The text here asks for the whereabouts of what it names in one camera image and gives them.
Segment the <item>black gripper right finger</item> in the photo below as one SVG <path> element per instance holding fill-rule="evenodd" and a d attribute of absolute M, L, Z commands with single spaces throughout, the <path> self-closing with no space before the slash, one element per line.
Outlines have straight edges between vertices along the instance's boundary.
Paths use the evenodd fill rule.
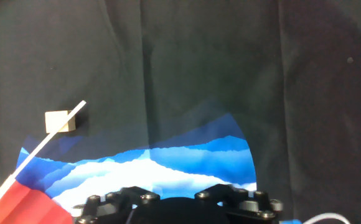
<path fill-rule="evenodd" d="M 283 212 L 283 203 L 270 199 L 267 192 L 233 185 L 217 184 L 197 192 L 194 198 L 230 224 L 279 224 Z"/>

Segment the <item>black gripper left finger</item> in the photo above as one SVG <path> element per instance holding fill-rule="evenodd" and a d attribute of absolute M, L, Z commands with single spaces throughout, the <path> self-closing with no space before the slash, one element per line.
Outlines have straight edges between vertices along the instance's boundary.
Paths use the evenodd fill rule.
<path fill-rule="evenodd" d="M 91 195 L 84 204 L 74 208 L 81 210 L 81 215 L 74 218 L 75 224 L 124 224 L 138 206 L 159 201 L 161 196 L 140 187 L 123 187 L 116 192 L 109 192 L 101 197 Z"/>

